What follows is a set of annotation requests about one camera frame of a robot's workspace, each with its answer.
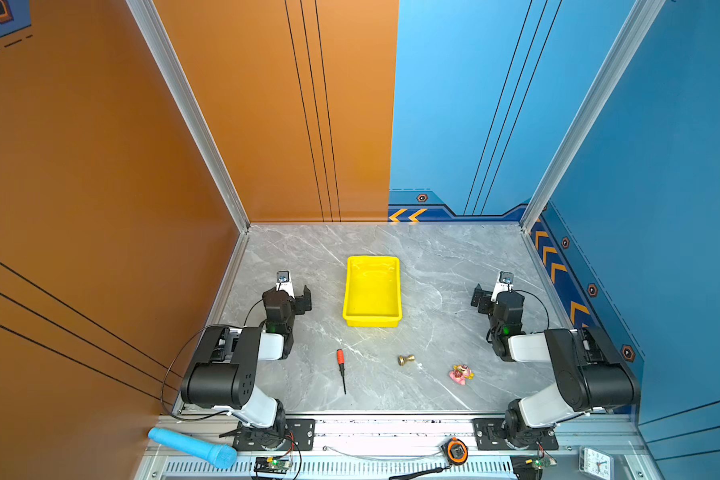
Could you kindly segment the red black screwdriver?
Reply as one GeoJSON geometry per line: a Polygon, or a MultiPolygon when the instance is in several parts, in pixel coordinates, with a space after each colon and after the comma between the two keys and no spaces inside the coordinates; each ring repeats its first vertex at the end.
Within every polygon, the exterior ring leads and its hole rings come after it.
{"type": "Polygon", "coordinates": [[[347,394],[347,388],[346,388],[346,374],[345,374],[345,356],[342,349],[338,349],[336,351],[336,360],[337,365],[339,369],[339,373],[341,376],[342,381],[342,390],[344,394],[347,394]]]}

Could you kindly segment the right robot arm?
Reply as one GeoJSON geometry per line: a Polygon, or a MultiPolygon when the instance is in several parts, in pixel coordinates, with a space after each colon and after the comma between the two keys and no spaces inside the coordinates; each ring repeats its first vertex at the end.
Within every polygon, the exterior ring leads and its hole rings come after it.
{"type": "Polygon", "coordinates": [[[499,282],[492,291],[476,286],[471,305],[488,317],[486,335],[494,354],[507,363],[545,363],[554,382],[511,401],[504,418],[475,420],[478,448],[527,449],[556,445],[555,428],[597,409],[635,405],[639,382],[601,328],[523,330],[525,297],[499,282]]]}

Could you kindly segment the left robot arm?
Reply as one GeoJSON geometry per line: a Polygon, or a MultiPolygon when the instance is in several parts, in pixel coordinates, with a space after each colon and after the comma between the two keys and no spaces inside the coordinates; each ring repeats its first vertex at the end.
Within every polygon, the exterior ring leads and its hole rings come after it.
{"type": "Polygon", "coordinates": [[[283,403],[256,386],[261,361],[285,360],[294,344],[295,319],[312,310],[311,291],[284,287],[262,294],[265,319],[257,326],[210,326],[202,333],[181,382],[184,403],[230,415],[229,434],[242,446],[278,449],[290,440],[283,403]]]}

